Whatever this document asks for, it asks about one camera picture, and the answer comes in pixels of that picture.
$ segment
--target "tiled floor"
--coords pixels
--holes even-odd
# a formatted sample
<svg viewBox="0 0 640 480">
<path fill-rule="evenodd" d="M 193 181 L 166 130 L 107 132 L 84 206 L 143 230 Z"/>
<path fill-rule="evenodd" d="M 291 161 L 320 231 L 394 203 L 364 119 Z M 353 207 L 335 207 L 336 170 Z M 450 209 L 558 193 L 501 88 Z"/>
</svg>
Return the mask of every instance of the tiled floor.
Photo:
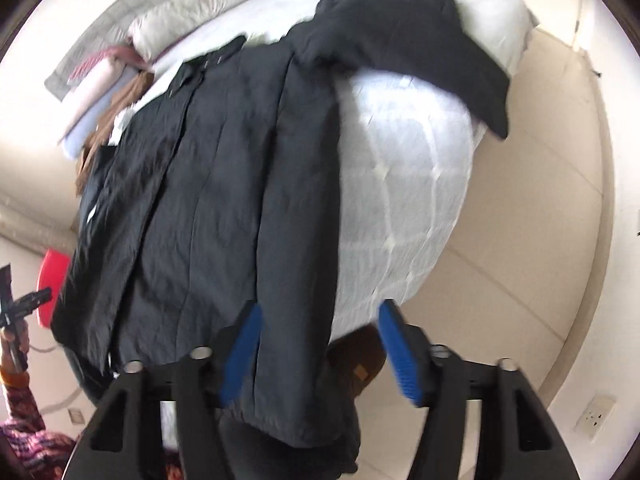
<svg viewBox="0 0 640 480">
<path fill-rule="evenodd" d="M 516 359 L 540 386 L 571 328 L 591 270 L 602 205 L 598 117 L 584 60 L 536 33 L 514 78 L 505 142 L 476 151 L 449 244 L 403 312 L 462 357 Z M 357 402 L 358 480 L 404 480 L 424 412 L 399 394 L 388 367 Z M 461 473 L 474 463 L 478 405 Z"/>
</svg>

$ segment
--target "black jacket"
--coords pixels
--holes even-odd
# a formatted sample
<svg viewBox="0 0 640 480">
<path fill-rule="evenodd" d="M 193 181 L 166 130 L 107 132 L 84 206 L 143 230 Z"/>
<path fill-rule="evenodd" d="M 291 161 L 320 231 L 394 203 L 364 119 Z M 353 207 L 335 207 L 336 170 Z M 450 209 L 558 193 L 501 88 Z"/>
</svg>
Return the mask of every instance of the black jacket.
<svg viewBox="0 0 640 480">
<path fill-rule="evenodd" d="M 453 0 L 321 0 L 279 42 L 243 42 L 185 63 L 133 117 L 89 186 L 96 212 L 52 330 L 106 375 L 133 359 L 172 362 L 257 300 L 264 331 L 236 415 L 295 447 L 354 435 L 357 454 L 353 403 L 324 358 L 340 215 L 330 69 L 430 81 L 502 137 L 509 81 L 463 33 Z"/>
</svg>

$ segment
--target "person's hand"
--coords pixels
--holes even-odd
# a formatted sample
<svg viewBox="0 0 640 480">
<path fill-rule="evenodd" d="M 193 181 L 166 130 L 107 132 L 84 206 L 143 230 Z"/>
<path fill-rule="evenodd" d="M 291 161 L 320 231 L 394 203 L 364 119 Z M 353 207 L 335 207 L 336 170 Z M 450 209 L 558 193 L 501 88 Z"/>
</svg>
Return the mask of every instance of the person's hand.
<svg viewBox="0 0 640 480">
<path fill-rule="evenodd" d="M 20 351 L 27 355 L 29 352 L 29 327 L 27 322 L 23 319 L 16 323 L 18 331 L 18 339 L 20 341 Z M 7 374 L 15 374 L 16 369 L 14 365 L 14 359 L 11 357 L 11 348 L 9 343 L 15 340 L 15 336 L 12 332 L 3 328 L 0 330 L 0 368 Z"/>
</svg>

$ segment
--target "electrical outlet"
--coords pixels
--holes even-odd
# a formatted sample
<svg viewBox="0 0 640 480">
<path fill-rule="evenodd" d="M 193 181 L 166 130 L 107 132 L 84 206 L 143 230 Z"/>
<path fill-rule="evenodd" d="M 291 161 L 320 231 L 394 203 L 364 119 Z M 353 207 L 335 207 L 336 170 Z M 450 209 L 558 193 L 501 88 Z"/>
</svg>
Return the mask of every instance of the electrical outlet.
<svg viewBox="0 0 640 480">
<path fill-rule="evenodd" d="M 584 413 L 575 425 L 574 431 L 595 440 L 605 421 L 611 415 L 616 405 L 616 399 L 606 395 L 596 395 L 584 410 Z"/>
<path fill-rule="evenodd" d="M 74 426 L 84 426 L 84 415 L 79 408 L 68 408 L 67 412 Z"/>
</svg>

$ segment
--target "white mattress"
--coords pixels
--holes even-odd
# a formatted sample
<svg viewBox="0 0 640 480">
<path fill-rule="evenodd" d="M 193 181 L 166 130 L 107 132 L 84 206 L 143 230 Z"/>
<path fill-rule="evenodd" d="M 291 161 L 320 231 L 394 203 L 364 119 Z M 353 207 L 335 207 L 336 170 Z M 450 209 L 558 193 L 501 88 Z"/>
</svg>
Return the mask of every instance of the white mattress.
<svg viewBox="0 0 640 480">
<path fill-rule="evenodd" d="M 203 25 L 156 62 L 159 78 L 136 109 L 166 90 L 184 60 L 242 33 L 277 41 L 318 1 L 249 0 Z M 536 25 L 524 3 L 456 1 L 467 33 L 513 75 Z M 375 319 L 382 299 L 402 304 L 418 291 L 458 220 L 486 130 L 455 96 L 408 76 L 360 71 L 336 83 L 342 218 L 332 338 Z"/>
</svg>

